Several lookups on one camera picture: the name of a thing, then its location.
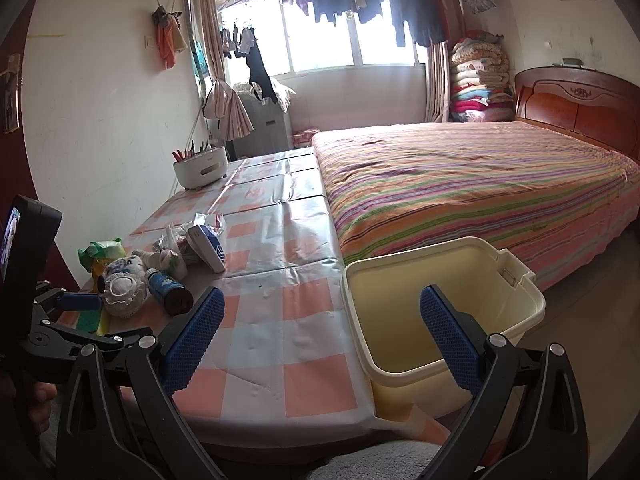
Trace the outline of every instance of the human hand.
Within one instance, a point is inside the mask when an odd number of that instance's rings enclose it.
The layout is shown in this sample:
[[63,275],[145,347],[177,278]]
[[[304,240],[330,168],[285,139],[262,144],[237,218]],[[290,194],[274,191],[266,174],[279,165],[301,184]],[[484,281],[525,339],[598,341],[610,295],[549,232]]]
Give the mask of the human hand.
[[[27,406],[30,421],[37,434],[49,429],[49,417],[51,416],[51,401],[58,394],[55,384],[31,383],[28,387]],[[0,372],[0,396],[15,398],[15,386],[9,374]]]

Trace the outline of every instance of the curtain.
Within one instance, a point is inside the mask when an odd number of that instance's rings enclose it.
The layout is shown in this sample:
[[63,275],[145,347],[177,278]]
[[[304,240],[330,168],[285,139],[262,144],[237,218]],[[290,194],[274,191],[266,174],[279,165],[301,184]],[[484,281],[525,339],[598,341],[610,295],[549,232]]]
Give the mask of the curtain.
[[425,64],[427,82],[427,105],[424,120],[428,123],[449,121],[450,68],[449,47],[464,36],[465,25],[460,0],[439,0],[440,16],[449,41],[431,45]]
[[428,49],[425,65],[427,81],[427,111],[425,122],[449,122],[449,45],[446,41]]
[[223,140],[245,137],[254,129],[242,101],[235,90],[225,82],[222,40],[218,27],[216,0],[191,0],[193,13],[199,22],[204,52],[211,74],[212,89],[204,107],[207,119],[220,120]]

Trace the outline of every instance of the checkered tablecloth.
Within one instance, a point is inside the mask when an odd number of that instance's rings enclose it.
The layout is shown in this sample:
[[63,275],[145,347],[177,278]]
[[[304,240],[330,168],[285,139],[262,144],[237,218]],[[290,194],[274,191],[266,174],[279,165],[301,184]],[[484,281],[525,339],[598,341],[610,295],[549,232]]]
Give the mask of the checkered tablecloth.
[[[193,266],[184,285],[195,298],[207,286],[220,288],[225,317],[189,386],[174,395],[200,440],[295,447],[374,428],[441,439],[441,428],[415,407],[376,416],[343,308],[344,266],[311,148],[231,164],[227,178],[176,194],[123,245],[149,250],[171,222],[213,212],[226,222],[226,272]],[[110,331],[148,325],[159,332],[167,320],[150,298],[136,316],[112,319]]]

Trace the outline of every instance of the gray appliance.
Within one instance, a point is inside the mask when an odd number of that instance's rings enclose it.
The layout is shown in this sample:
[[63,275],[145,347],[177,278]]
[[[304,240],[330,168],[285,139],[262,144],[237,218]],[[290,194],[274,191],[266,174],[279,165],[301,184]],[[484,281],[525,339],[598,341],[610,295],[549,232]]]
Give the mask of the gray appliance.
[[262,104],[253,95],[241,95],[240,100],[254,130],[246,137],[233,141],[238,158],[270,155],[293,149],[289,114],[284,113],[280,105],[271,100]]

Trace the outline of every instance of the floor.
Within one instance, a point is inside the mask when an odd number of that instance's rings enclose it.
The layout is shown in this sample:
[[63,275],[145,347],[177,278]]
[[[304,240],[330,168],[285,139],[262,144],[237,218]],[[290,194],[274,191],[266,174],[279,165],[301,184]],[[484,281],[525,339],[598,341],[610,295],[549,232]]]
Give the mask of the floor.
[[640,410],[640,244],[625,232],[607,250],[545,291],[545,319],[519,346],[566,349],[591,446],[590,475]]

